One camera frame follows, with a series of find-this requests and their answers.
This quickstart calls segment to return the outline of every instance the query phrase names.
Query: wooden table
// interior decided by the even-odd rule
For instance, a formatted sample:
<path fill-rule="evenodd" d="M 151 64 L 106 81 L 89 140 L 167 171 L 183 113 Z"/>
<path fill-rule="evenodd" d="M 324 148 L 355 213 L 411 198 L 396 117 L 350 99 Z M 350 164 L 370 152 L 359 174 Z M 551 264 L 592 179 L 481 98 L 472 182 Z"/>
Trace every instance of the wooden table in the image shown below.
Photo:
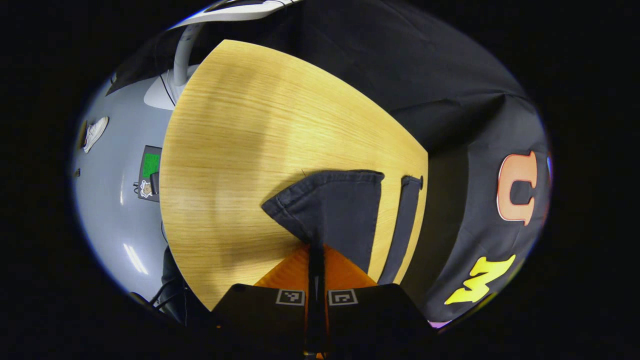
<path fill-rule="evenodd" d="M 305 175 L 367 169 L 385 174 L 368 275 L 378 280 L 405 175 L 428 155 L 389 114 L 335 76 L 293 56 L 223 41 L 189 80 L 169 122 L 160 165 L 171 252 L 212 309 L 235 283 L 254 284 L 301 246 L 260 205 Z M 421 191 L 407 255 L 422 225 Z"/>

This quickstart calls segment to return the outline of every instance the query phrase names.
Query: dark denim cloth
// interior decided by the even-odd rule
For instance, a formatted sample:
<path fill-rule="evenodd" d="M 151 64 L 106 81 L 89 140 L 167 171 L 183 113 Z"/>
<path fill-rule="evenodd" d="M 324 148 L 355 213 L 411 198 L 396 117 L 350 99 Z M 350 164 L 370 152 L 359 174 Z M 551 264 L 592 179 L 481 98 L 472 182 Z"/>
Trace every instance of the dark denim cloth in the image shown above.
<path fill-rule="evenodd" d="M 400 190 L 400 204 L 396 218 L 394 237 L 391 239 L 391 248 L 387 255 L 387 262 L 378 279 L 378 284 L 390 284 L 394 282 L 400 265 L 404 260 L 406 248 L 409 246 L 409 238 L 415 221 L 415 210 L 418 207 L 418 195 L 422 188 L 422 181 L 412 176 L 402 178 L 402 190 Z"/>
<path fill-rule="evenodd" d="M 282 190 L 262 209 L 300 240 L 327 244 L 367 272 L 384 178 L 369 170 L 318 172 Z"/>

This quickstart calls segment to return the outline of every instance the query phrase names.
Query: white sneaker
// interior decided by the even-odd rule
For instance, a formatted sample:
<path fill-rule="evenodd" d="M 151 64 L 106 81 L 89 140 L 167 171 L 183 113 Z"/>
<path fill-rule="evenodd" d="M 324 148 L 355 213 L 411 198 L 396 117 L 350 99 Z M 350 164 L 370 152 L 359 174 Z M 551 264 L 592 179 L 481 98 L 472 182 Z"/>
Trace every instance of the white sneaker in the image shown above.
<path fill-rule="evenodd" d="M 89 152 L 95 142 L 98 141 L 100 136 L 102 136 L 102 133 L 107 128 L 107 124 L 109 124 L 109 117 L 103 117 L 96 121 L 95 124 L 89 126 L 86 130 L 86 144 L 84 145 L 84 152 Z"/>

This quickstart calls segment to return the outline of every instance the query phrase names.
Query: sticker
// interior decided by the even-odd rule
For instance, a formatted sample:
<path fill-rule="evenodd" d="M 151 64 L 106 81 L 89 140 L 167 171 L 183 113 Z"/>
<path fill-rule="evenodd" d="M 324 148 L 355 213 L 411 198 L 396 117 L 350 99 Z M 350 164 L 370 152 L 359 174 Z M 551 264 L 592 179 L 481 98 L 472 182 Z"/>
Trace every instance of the sticker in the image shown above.
<path fill-rule="evenodd" d="M 329 306 L 353 305 L 358 303 L 356 293 L 349 290 L 329 290 Z"/>
<path fill-rule="evenodd" d="M 280 305 L 305 305 L 305 292 L 301 290 L 283 290 L 278 291 L 278 298 L 276 304 Z"/>
<path fill-rule="evenodd" d="M 147 180 L 142 180 L 142 183 L 140 184 L 140 195 L 145 198 L 153 196 L 151 193 L 151 183 L 148 183 Z"/>

